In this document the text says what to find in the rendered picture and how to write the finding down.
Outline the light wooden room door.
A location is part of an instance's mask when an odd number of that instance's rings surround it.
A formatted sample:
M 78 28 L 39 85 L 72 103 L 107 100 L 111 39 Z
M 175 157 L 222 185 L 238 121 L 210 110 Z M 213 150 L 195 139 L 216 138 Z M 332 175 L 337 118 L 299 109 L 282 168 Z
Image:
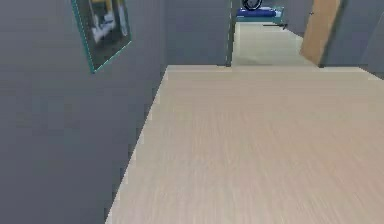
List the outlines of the light wooden room door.
M 340 10 L 342 0 L 313 0 L 300 54 L 320 66 Z

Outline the teal bed with blue cover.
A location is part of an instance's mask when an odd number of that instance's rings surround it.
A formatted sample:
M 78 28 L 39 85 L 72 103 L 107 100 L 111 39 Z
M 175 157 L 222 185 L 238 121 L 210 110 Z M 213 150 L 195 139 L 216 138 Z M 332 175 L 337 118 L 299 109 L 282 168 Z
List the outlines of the teal bed with blue cover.
M 237 22 L 258 22 L 263 26 L 277 26 L 285 29 L 288 24 L 283 21 L 283 7 L 260 7 L 257 10 L 250 11 L 240 8 L 237 11 Z

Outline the teal framed wall picture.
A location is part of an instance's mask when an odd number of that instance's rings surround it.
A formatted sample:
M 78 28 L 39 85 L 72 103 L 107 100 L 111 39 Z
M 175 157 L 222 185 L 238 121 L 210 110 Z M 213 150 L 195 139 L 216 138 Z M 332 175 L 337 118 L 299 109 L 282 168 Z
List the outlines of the teal framed wall picture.
M 132 40 L 126 0 L 71 0 L 87 63 L 95 74 Z

